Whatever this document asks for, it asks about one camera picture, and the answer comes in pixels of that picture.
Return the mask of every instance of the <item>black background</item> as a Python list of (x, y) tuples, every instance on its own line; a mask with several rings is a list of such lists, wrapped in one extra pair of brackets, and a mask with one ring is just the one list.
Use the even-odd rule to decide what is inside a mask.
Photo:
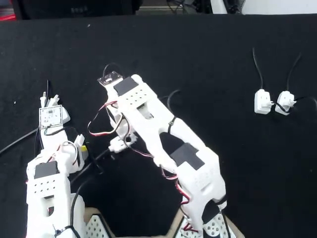
[[(311, 237), (316, 225), (317, 110), (296, 104), (289, 116), (254, 113), (260, 81), (276, 100), (299, 52), (290, 91), (317, 96), (316, 15), (151, 16), (0, 24), (0, 147), (36, 128), (39, 97), (52, 82), (72, 124), (95, 154), (111, 137), (86, 125), (106, 100), (96, 81), (109, 62), (138, 73), (160, 95), (175, 97), (175, 114), (219, 155), (228, 217), (246, 237)], [(99, 128), (109, 129), (104, 114)], [(33, 138), (0, 157), (1, 237), (24, 237), (26, 164)], [(83, 191), (118, 236), (167, 232), (180, 195), (147, 158), (125, 152), (105, 159), (106, 175)]]

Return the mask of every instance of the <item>black cable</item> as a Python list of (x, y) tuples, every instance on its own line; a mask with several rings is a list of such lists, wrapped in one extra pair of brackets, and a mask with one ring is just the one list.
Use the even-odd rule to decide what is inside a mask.
[(57, 131), (54, 131), (54, 132), (52, 132), (52, 133), (50, 133), (50, 134), (47, 134), (48, 128), (49, 128), (49, 126), (47, 126), (47, 127), (45, 128), (45, 131), (44, 131), (44, 135), (46, 135), (46, 136), (56, 135), (56, 134), (60, 133), (61, 131), (67, 130), (67, 129), (72, 129), (72, 130), (74, 130), (74, 131), (76, 132), (77, 135), (79, 135), (77, 129), (74, 128), (74, 127), (72, 127), (72, 126), (64, 126), (63, 128), (61, 128), (61, 129), (59, 129), (59, 130), (57, 130)]
[[(102, 153), (100, 153), (96, 158), (95, 161), (97, 162), (101, 158), (105, 157), (105, 155), (109, 153), (109, 149), (104, 150)], [(85, 168), (83, 168), (76, 176), (70, 181), (70, 185), (73, 185), (81, 175), (83, 175), (90, 167), (92, 166), (92, 163), (88, 164)]]
[(10, 147), (12, 147), (13, 145), (15, 145), (16, 143), (18, 143), (18, 142), (20, 142), (21, 140), (23, 140), (23, 139), (29, 137), (30, 135), (33, 135), (35, 132), (37, 132), (37, 130), (38, 130), (38, 129), (36, 128), (36, 129), (30, 131), (29, 133), (25, 134), (24, 136), (20, 137), (19, 139), (13, 141), (11, 144), (5, 146), (2, 150), (0, 150), (0, 155), (1, 155), (2, 153), (4, 153), (6, 150), (8, 150)]
[(70, 208), (70, 226), (74, 226), (74, 208), (75, 208), (75, 203), (77, 200), (77, 197), (79, 195), (80, 190), (88, 183), (90, 182), (92, 179), (94, 179), (94, 176), (89, 177), (87, 180), (85, 180), (77, 189), (76, 194), (73, 198), (73, 201), (71, 203), (71, 208)]
[(171, 107), (170, 107), (170, 101), (172, 99), (172, 97), (176, 94), (176, 93), (179, 93), (180, 90), (179, 89), (176, 89), (174, 90), (173, 92), (171, 92), (167, 98), (167, 108), (170, 110), (171, 113), (173, 113)]
[(224, 224), (226, 225), (226, 229), (227, 229), (227, 232), (228, 232), (228, 238), (231, 238), (231, 234), (230, 234), (229, 226), (228, 226), (228, 223), (227, 223), (227, 219), (226, 219), (226, 216), (225, 216), (223, 210), (221, 211), (221, 214), (223, 216)]
[(260, 89), (263, 89), (264, 88), (263, 76), (262, 76), (260, 68), (258, 66), (258, 61), (257, 61), (256, 52), (255, 52), (255, 48), (254, 47), (252, 48), (252, 55), (253, 55), (254, 64), (255, 64), (255, 66), (257, 68), (257, 71), (258, 71), (258, 74), (259, 74), (259, 77), (260, 77), (260, 81), (261, 81)]
[(286, 91), (289, 91), (289, 80), (290, 80), (290, 78), (291, 78), (291, 74), (292, 74), (294, 68), (296, 67), (298, 61), (299, 61), (301, 58), (302, 58), (302, 53), (300, 52), (300, 53), (298, 54), (297, 58), (295, 59), (293, 65), (292, 65), (292, 67), (291, 67), (291, 69), (290, 69), (289, 72), (288, 72), (287, 79), (286, 79)]
[(120, 73), (123, 77), (125, 77), (125, 76), (124, 76), (125, 74), (124, 74), (124, 71), (122, 70), (122, 67), (121, 67), (119, 64), (117, 64), (117, 63), (111, 62), (111, 63), (107, 64), (107, 65), (105, 66), (104, 70), (103, 70), (103, 79), (105, 79), (106, 70), (107, 70), (107, 68), (108, 68), (109, 66), (115, 66), (115, 67), (117, 67), (117, 68), (119, 69), (119, 72), (118, 72), (118, 73)]
[(291, 111), (291, 108), (287, 111), (287, 110), (285, 110), (283, 107), (282, 107), (282, 105), (280, 105), (279, 103), (274, 103), (275, 105), (277, 105), (279, 108), (281, 108), (281, 110), (283, 111), (283, 112), (285, 112), (285, 113), (290, 113), (290, 111)]
[(94, 157), (92, 150), (90, 150), (90, 146), (88, 146), (89, 142), (84, 143), (84, 145), (87, 148), (88, 156), (91, 159), (91, 161), (94, 163), (94, 165), (97, 167), (97, 169), (100, 171), (100, 174), (103, 174), (105, 171), (104, 169), (97, 163), (96, 158)]

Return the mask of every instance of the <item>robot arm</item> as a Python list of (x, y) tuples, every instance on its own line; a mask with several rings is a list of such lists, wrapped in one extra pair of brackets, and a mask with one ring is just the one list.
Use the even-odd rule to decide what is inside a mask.
[[(215, 235), (210, 224), (226, 207), (225, 183), (220, 174), (218, 155), (165, 107), (140, 76), (135, 74), (123, 79), (112, 72), (98, 81), (107, 90), (108, 105), (116, 105), (107, 107), (110, 123), (117, 128), (118, 134), (110, 142), (110, 150), (120, 152), (130, 147), (136, 140), (133, 133), (137, 132), (154, 163), (178, 179), (176, 187), (183, 194), (181, 207), (194, 231), (200, 236)], [(159, 137), (162, 132), (169, 132), (184, 144), (167, 154)], [(127, 137), (131, 139), (130, 144), (126, 142)]]
[(70, 120), (62, 105), (57, 105), (58, 95), (40, 108), (39, 130), (44, 148), (27, 166), (28, 238), (74, 238), (72, 225), (84, 237), (83, 220), (85, 204), (81, 196), (76, 199), (73, 224), (70, 224), (71, 194), (68, 176), (84, 166), (84, 136), (74, 142), (68, 140), (63, 124)]

